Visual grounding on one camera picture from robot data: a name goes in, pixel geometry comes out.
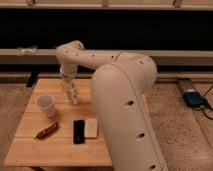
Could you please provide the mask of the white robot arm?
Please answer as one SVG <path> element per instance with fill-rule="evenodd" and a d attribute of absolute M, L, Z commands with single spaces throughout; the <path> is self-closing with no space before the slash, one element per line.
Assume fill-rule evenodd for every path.
<path fill-rule="evenodd" d="M 77 67 L 94 71 L 91 99 L 114 171 L 169 171 L 142 95 L 157 77 L 147 55 L 118 50 L 87 50 L 79 41 L 56 49 L 63 80 L 71 83 Z"/>

